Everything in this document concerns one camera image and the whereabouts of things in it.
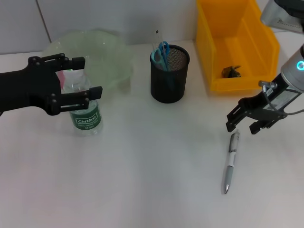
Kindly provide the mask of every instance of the plastic water bottle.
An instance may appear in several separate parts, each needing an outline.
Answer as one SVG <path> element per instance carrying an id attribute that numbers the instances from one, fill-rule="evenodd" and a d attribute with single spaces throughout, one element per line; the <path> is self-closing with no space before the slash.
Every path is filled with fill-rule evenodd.
<path id="1" fill-rule="evenodd" d="M 65 70 L 64 93 L 73 93 L 88 90 L 92 87 L 84 70 Z M 89 108 L 70 112 L 76 131 L 80 135 L 97 134 L 103 127 L 98 100 L 90 101 Z"/>

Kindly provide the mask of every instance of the scissors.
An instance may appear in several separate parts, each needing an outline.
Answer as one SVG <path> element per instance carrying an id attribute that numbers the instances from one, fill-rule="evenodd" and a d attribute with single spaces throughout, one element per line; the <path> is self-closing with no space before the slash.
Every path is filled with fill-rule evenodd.
<path id="1" fill-rule="evenodd" d="M 169 55 L 170 49 L 169 44 L 164 41 L 159 44 L 158 48 L 152 52 L 151 59 L 155 65 L 160 66 L 161 69 L 165 71 L 169 71 L 169 65 L 167 56 Z"/>

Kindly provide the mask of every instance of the green bottle label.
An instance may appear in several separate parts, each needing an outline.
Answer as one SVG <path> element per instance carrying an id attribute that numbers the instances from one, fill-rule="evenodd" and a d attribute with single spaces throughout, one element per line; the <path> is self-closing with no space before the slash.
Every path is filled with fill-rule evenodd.
<path id="1" fill-rule="evenodd" d="M 73 124 L 76 128 L 81 130 L 90 130 L 95 128 L 101 122 L 101 115 L 99 112 L 98 104 L 89 113 L 75 114 L 71 113 Z"/>

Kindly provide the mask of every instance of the white pen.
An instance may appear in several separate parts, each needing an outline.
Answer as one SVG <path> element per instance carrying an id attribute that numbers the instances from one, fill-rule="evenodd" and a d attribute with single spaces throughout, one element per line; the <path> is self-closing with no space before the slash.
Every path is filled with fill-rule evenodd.
<path id="1" fill-rule="evenodd" d="M 226 170 L 226 177 L 224 182 L 224 192 L 227 194 L 228 189 L 231 185 L 231 179 L 233 174 L 233 168 L 234 168 L 234 161 L 236 159 L 237 155 L 237 149 L 238 149 L 238 141 L 239 141 L 239 131 L 237 130 L 234 134 L 232 134 L 230 138 L 230 146 L 229 146 L 229 163 Z"/>

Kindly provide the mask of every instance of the pen tip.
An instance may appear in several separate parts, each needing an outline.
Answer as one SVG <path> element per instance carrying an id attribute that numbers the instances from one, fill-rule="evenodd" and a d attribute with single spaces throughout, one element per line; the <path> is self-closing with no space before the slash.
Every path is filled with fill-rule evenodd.
<path id="1" fill-rule="evenodd" d="M 226 188 L 225 188 L 225 194 L 227 194 L 228 189 L 229 189 L 229 185 L 227 184 L 227 185 L 226 185 Z"/>

